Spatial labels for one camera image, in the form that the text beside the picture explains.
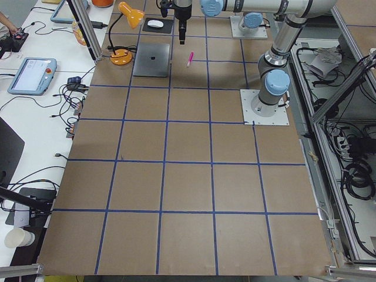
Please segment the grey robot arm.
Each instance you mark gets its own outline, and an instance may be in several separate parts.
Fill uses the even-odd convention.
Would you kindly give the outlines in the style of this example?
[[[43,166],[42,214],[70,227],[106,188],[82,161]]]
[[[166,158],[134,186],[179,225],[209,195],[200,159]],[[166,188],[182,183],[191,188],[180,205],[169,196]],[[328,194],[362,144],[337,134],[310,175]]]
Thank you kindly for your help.
[[[201,24],[197,29],[204,40],[203,60],[195,70],[189,72],[187,88],[207,89],[211,110],[219,108],[219,98],[225,93],[234,94],[242,88],[258,90],[252,108],[258,115],[272,116],[278,104],[290,87],[286,65],[290,51],[308,19],[324,15],[335,6],[335,1],[168,1],[164,9],[171,10],[177,19],[179,43],[186,40],[187,22],[194,18],[194,11],[202,18],[194,22]],[[270,48],[262,42],[230,40],[231,33],[221,31],[231,14],[248,15],[251,12],[262,15],[282,16],[283,21],[277,33],[268,33]]]
[[[234,13],[241,12],[244,1],[199,1],[202,13],[209,17],[214,17],[222,11],[230,8]],[[160,9],[162,17],[167,17],[168,10],[174,10],[174,16],[179,21],[179,32],[184,33],[187,29],[187,21],[192,16],[193,1],[156,1],[156,6]],[[241,27],[258,28],[263,22],[263,15],[258,12],[245,12]]]

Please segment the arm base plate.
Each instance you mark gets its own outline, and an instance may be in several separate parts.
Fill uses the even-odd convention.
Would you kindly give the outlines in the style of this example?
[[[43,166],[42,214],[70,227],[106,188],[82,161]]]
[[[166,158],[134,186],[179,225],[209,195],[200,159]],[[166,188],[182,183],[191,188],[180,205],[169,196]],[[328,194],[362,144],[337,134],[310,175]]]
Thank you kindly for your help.
[[[250,12],[246,15],[230,17],[232,37],[235,39],[259,39],[268,38],[266,24],[261,13]]]
[[[243,122],[245,125],[288,126],[288,104],[280,99],[276,105],[265,105],[259,99],[258,89],[240,90]]]

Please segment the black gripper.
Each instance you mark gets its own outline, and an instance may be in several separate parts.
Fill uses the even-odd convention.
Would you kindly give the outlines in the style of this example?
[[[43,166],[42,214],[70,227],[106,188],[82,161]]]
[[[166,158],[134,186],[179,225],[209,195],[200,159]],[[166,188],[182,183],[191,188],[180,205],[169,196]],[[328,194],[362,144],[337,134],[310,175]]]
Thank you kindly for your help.
[[[162,17],[167,17],[168,10],[174,9],[174,1],[171,0],[156,0],[156,6],[160,10]]]
[[[187,30],[187,19],[179,19],[179,43],[185,44]]]

